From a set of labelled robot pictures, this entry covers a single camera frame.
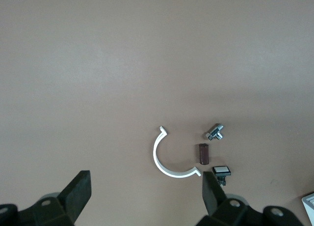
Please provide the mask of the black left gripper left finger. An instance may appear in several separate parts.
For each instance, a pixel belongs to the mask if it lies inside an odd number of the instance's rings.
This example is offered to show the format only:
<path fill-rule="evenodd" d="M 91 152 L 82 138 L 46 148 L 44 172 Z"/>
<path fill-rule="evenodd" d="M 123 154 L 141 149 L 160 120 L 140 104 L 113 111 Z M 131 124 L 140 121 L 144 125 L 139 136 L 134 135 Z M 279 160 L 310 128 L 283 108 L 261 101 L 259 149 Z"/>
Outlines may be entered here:
<path fill-rule="evenodd" d="M 15 204 L 0 206 L 2 226 L 73 226 L 92 195 L 91 173 L 80 171 L 60 192 L 42 196 L 35 204 L 18 210 Z"/>

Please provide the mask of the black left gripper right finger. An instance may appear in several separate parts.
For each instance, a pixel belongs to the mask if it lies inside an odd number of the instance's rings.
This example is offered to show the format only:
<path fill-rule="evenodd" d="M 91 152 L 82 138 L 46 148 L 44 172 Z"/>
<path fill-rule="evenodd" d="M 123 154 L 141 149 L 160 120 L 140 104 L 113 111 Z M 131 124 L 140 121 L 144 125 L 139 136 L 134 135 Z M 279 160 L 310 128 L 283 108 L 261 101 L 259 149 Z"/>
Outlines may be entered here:
<path fill-rule="evenodd" d="M 262 212 L 236 198 L 229 198 L 212 172 L 204 172 L 202 197 L 208 212 L 198 226 L 301 226 L 290 210 L 267 206 Z"/>

